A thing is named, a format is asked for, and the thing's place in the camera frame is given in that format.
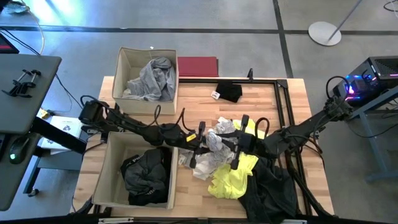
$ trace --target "red book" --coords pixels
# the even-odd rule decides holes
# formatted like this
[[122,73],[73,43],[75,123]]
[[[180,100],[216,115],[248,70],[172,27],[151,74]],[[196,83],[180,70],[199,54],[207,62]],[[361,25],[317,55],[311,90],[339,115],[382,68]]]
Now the red book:
[[218,77],[216,57],[178,57],[180,77]]

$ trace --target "concrete floor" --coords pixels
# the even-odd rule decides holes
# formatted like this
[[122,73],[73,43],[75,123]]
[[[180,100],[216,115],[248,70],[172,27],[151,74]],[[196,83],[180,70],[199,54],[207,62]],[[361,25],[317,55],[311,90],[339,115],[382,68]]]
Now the concrete floor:
[[[306,30],[316,21],[338,24],[356,0],[279,0],[285,30]],[[26,1],[42,25],[97,28],[189,28],[277,30],[272,0],[176,1]],[[385,1],[364,0],[342,30],[398,30],[398,18],[382,8]],[[35,26],[28,15],[0,15],[0,26]],[[255,77],[286,77],[279,34],[136,33],[136,32],[45,32],[44,55],[60,56],[58,74],[76,97],[98,95],[102,77],[114,75],[120,46],[137,49],[177,49],[181,56],[217,56],[222,77],[245,77],[249,68]],[[40,33],[13,31],[35,49]],[[286,46],[295,78],[303,78],[313,113],[325,102],[325,82],[333,75],[346,75],[369,56],[398,55],[396,35],[343,35],[334,47],[322,47],[307,35],[286,35]],[[30,52],[16,44],[23,54]],[[53,82],[43,104],[51,110],[68,110],[69,100]],[[61,113],[77,117],[80,109]],[[383,130],[394,119],[377,122]],[[321,133],[326,176],[335,213],[343,218],[396,223],[398,179],[368,184],[364,177],[377,171],[367,139],[355,136],[345,123],[329,124]],[[362,131],[360,126],[353,127]],[[391,148],[391,131],[380,138]],[[77,172],[40,171],[36,187],[40,195],[22,195],[25,175],[11,208],[0,212],[0,220],[67,214],[78,178]]]

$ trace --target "wooden tabletop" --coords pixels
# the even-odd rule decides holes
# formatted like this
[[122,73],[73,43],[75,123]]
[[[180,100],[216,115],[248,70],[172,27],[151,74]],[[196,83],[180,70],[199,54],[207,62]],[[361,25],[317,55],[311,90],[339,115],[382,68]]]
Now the wooden tabletop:
[[[287,81],[295,122],[299,124],[311,117],[304,81],[302,79],[287,79]],[[112,85],[113,77],[104,77],[99,99],[114,106],[111,94]],[[180,111],[185,108],[185,123],[188,128],[192,129],[197,129],[200,121],[205,121],[206,127],[209,128],[217,123],[217,119],[220,116],[227,119],[241,119],[243,114],[249,115],[253,120],[257,120],[260,117],[268,118],[271,122],[270,133],[280,128],[274,87],[272,85],[242,84],[243,96],[238,103],[213,99],[210,95],[215,88],[216,84],[180,83],[178,87],[178,112],[176,115],[160,116],[160,123],[176,122]],[[280,94],[285,110],[283,91],[280,91]],[[132,117],[144,123],[149,123],[153,120],[153,115],[134,115]],[[90,139],[87,146],[90,147],[97,144],[98,141],[99,136],[94,136]],[[103,144],[85,154],[73,199],[76,209],[79,209],[94,192],[103,165],[105,149],[106,145]],[[302,159],[308,188],[322,204],[323,208],[333,213],[322,160],[318,155],[306,148],[303,150]],[[179,166],[173,209],[114,208],[112,216],[246,218],[246,212],[237,200],[218,199],[210,195],[207,191],[210,182],[211,178],[207,181],[197,179],[192,176],[192,170]],[[302,193],[298,187],[297,189],[300,209],[304,213]]]

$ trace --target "cardboard box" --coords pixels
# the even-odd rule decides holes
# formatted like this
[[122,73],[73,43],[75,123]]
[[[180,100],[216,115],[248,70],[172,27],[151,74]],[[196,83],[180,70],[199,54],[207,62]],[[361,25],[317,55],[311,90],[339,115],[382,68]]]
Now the cardboard box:
[[120,172],[123,161],[134,155],[142,155],[146,150],[154,149],[142,136],[134,133],[111,132],[108,137],[104,164],[93,194],[93,204],[119,208],[159,208],[174,207],[175,184],[177,180],[178,149],[172,151],[172,167],[170,171],[169,199],[167,203],[150,203],[146,206],[129,205],[128,191]]
[[[127,88],[127,81],[139,78],[139,72],[152,58],[165,57],[169,59],[175,69],[175,94],[171,102],[148,102],[122,98]],[[154,114],[157,105],[162,107],[161,114],[175,114],[178,96],[178,61],[175,50],[134,50],[120,48],[116,74],[113,81],[112,97],[127,114]]]

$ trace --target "neon yellow garment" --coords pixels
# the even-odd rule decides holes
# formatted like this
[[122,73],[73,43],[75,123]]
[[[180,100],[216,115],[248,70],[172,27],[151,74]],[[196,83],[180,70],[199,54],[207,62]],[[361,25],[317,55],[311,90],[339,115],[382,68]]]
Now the neon yellow garment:
[[[234,127],[236,129],[240,130],[241,129],[241,122],[242,121],[240,121],[240,120],[233,120]],[[246,127],[244,132],[248,133],[248,134],[252,134],[252,135],[255,136],[255,132],[254,132],[255,127],[256,127],[256,123],[253,121],[253,119],[249,119],[248,126]],[[259,139],[264,139],[264,135],[266,134],[264,131],[257,130],[257,133],[258,133],[258,138]]]
[[211,181],[213,185],[208,188],[209,193],[216,198],[242,197],[248,186],[248,175],[253,175],[251,170],[258,160],[257,156],[241,152],[237,170],[232,170],[229,164],[224,164],[216,170]]

